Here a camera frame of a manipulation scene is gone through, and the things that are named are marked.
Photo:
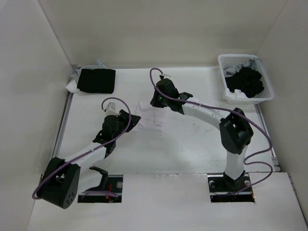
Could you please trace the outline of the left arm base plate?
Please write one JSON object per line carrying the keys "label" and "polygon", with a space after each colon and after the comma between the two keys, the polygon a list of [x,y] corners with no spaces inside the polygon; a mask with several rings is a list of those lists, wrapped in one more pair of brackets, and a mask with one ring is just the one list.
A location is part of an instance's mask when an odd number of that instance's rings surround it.
{"label": "left arm base plate", "polygon": [[77,202],[87,204],[122,203],[123,176],[109,176],[108,181],[102,190],[94,189],[90,191],[91,192],[88,193],[80,193],[77,198]]}

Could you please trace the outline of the light pink tank top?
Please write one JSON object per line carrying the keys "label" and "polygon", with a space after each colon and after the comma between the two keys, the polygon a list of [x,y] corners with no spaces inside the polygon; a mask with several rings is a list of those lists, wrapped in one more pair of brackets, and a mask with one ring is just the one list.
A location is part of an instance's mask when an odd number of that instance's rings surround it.
{"label": "light pink tank top", "polygon": [[169,111],[153,107],[147,102],[139,102],[135,115],[141,117],[137,123],[138,129],[163,132],[166,129]]}

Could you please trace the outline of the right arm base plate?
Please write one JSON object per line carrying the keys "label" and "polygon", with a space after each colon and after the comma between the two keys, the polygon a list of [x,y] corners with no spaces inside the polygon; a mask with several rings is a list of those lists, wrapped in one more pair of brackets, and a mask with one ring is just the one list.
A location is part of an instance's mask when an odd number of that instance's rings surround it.
{"label": "right arm base plate", "polygon": [[208,175],[210,201],[212,203],[254,203],[255,197],[252,188],[242,190],[250,185],[249,174],[244,174],[240,181],[233,185],[223,174]]}

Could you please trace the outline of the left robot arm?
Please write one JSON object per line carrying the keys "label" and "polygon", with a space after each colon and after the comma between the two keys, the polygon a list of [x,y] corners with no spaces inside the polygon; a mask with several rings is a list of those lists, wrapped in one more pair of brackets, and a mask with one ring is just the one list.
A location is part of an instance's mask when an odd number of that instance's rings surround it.
{"label": "left robot arm", "polygon": [[109,176],[108,171],[95,164],[107,158],[116,148],[116,140],[130,132],[141,116],[124,110],[104,118],[102,129],[85,149],[66,158],[52,158],[43,174],[36,199],[42,199],[62,209],[79,203],[120,203],[122,176]]}

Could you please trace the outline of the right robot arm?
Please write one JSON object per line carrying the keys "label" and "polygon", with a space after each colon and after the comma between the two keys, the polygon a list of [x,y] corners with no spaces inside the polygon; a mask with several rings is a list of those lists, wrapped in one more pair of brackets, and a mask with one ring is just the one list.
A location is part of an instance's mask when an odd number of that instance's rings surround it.
{"label": "right robot arm", "polygon": [[187,92],[179,93],[169,78],[156,83],[150,102],[156,108],[169,107],[172,111],[202,120],[220,132],[222,146],[227,151],[227,163],[223,173],[223,185],[227,191],[237,191],[244,178],[244,158],[253,136],[249,123],[230,113],[224,117],[213,109],[203,108],[201,102]]}

